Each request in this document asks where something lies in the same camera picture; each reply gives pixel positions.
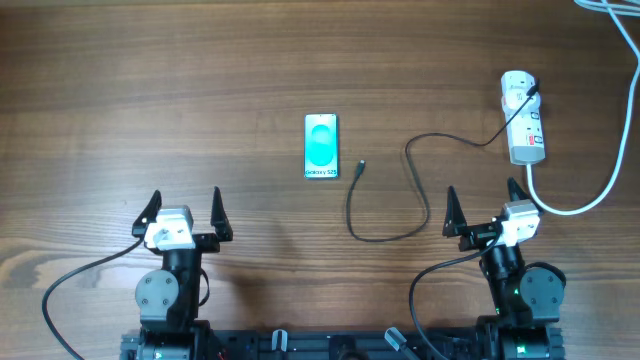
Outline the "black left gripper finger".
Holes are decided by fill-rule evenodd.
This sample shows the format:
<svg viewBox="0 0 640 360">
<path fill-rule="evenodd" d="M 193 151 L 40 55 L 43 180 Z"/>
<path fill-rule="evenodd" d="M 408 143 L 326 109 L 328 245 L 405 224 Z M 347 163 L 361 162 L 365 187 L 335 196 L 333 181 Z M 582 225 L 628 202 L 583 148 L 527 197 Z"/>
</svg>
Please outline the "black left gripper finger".
<svg viewBox="0 0 640 360">
<path fill-rule="evenodd" d="M 155 190 L 146 207 L 132 224 L 131 234 L 135 238 L 143 238 L 149 225 L 156 222 L 156 217 L 162 206 L 159 190 Z"/>
<path fill-rule="evenodd" d="M 214 187 L 210 225 L 214 228 L 219 242 L 231 242 L 233 240 L 233 230 L 224 209 L 221 190 Z"/>
</svg>

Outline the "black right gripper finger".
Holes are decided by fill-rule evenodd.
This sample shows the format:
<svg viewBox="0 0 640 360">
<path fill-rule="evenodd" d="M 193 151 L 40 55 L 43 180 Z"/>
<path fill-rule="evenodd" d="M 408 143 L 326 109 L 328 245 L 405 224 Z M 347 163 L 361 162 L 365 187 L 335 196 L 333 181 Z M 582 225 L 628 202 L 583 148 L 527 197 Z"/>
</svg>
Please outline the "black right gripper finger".
<svg viewBox="0 0 640 360">
<path fill-rule="evenodd" d="M 513 177 L 507 179 L 507 189 L 511 202 L 530 199 L 529 194 L 522 189 Z"/>
<path fill-rule="evenodd" d="M 447 190 L 447 209 L 443 224 L 444 237 L 461 236 L 467 229 L 467 222 L 453 186 Z"/>
</svg>

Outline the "turquoise screen Galaxy smartphone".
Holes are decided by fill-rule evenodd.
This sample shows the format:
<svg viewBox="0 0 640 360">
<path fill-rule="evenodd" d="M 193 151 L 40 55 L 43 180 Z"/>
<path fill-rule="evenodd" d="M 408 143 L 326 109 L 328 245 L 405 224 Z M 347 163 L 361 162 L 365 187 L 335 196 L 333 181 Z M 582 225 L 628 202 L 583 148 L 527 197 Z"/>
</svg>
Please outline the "turquoise screen Galaxy smartphone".
<svg viewBox="0 0 640 360">
<path fill-rule="evenodd" d="M 307 114 L 304 117 L 304 177 L 337 178 L 338 165 L 337 115 Z"/>
</svg>

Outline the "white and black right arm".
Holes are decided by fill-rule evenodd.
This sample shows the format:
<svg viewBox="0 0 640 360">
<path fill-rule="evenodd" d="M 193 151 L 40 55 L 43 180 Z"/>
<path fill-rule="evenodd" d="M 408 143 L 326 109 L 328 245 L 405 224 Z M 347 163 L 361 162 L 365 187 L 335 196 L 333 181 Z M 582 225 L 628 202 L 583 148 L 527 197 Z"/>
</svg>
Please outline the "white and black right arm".
<svg viewBox="0 0 640 360">
<path fill-rule="evenodd" d="M 567 279 L 545 262 L 527 264 L 520 244 L 537 235 L 541 211 L 510 178 L 510 201 L 491 221 L 467 223 L 457 193 L 447 191 L 442 235 L 457 237 L 462 252 L 481 253 L 479 266 L 488 282 L 495 314 L 481 316 L 466 355 L 469 359 L 564 359 L 560 320 Z"/>
</svg>

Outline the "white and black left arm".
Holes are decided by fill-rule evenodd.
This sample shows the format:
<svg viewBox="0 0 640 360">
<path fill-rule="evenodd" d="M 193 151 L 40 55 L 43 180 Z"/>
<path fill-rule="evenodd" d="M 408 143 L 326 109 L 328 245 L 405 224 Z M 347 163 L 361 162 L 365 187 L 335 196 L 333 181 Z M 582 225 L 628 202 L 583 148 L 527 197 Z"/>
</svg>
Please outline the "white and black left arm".
<svg viewBox="0 0 640 360">
<path fill-rule="evenodd" d="M 233 240 L 218 187 L 214 188 L 211 207 L 213 231 L 195 234 L 193 224 L 188 206 L 164 206 L 159 191 L 134 221 L 132 235 L 162 257 L 162 266 L 145 274 L 136 286 L 141 328 L 138 335 L 122 339 L 122 359 L 224 357 L 210 322 L 198 318 L 199 307 L 209 298 L 200 294 L 200 280 L 208 278 L 202 255 L 217 253 L 222 242 Z"/>
</svg>

